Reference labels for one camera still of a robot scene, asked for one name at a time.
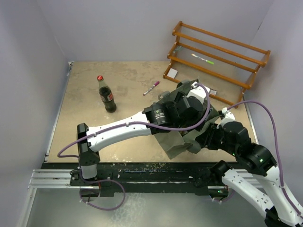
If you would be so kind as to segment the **green canvas bag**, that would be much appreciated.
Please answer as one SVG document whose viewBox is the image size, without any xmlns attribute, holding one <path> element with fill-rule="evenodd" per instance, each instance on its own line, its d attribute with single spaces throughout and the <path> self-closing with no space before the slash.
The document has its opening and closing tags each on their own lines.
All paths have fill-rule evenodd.
<svg viewBox="0 0 303 227">
<path fill-rule="evenodd" d="M 207 99 L 205 91 L 200 86 L 195 86 L 199 91 L 202 92 L 202 97 L 197 91 L 193 91 L 192 84 L 199 83 L 199 79 L 192 81 L 184 80 L 177 84 L 177 88 L 171 92 L 165 91 L 158 95 L 157 104 L 166 104 L 176 99 L 178 92 L 183 92 L 187 97 L 194 96 L 202 102 L 202 112 L 191 115 L 186 123 L 183 123 L 180 127 L 190 127 L 199 122 L 205 114 L 207 109 Z M 206 128 L 214 123 L 219 118 L 218 111 L 210 106 L 209 113 L 205 118 L 204 122 L 201 123 L 195 129 L 189 131 L 165 131 L 154 135 L 162 149 L 165 151 L 169 159 L 173 159 L 179 154 L 186 150 L 191 153 L 198 153 L 201 150 L 201 146 L 196 141 L 196 137 L 200 136 L 205 132 Z"/>
</svg>

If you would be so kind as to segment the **glass cola bottle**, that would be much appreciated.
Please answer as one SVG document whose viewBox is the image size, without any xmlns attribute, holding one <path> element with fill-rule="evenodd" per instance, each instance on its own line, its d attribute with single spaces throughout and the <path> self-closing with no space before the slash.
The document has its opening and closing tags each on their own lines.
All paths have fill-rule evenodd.
<svg viewBox="0 0 303 227">
<path fill-rule="evenodd" d="M 115 112 L 116 104 L 110 87 L 106 84 L 106 82 L 104 81 L 104 77 L 102 75 L 97 76 L 97 81 L 99 86 L 98 88 L 99 95 L 105 106 L 106 111 L 109 113 Z"/>
</svg>

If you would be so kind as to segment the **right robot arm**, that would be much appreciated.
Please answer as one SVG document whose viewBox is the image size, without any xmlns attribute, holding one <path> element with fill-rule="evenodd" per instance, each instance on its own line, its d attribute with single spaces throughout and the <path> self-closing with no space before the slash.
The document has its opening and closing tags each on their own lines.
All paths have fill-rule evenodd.
<svg viewBox="0 0 303 227">
<path fill-rule="evenodd" d="M 210 178 L 214 184 L 225 184 L 234 189 L 264 217 L 268 227 L 303 225 L 303 218 L 299 215 L 303 208 L 286 184 L 279 179 L 281 171 L 275 158 L 266 147 L 251 141 L 242 123 L 211 123 L 196 141 L 202 148 L 221 149 L 231 154 L 259 182 L 263 192 L 240 177 L 231 165 L 222 160 L 210 170 Z"/>
</svg>

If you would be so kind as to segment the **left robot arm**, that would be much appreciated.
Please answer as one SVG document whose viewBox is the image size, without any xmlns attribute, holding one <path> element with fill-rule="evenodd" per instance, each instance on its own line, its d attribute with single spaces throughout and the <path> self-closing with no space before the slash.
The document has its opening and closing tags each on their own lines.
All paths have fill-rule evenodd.
<svg viewBox="0 0 303 227">
<path fill-rule="evenodd" d="M 97 181 L 99 151 L 112 144 L 140 136 L 190 131 L 203 125 L 210 112 L 208 95 L 182 95 L 174 101 L 154 103 L 128 118 L 103 126 L 77 125 L 81 180 Z"/>
</svg>

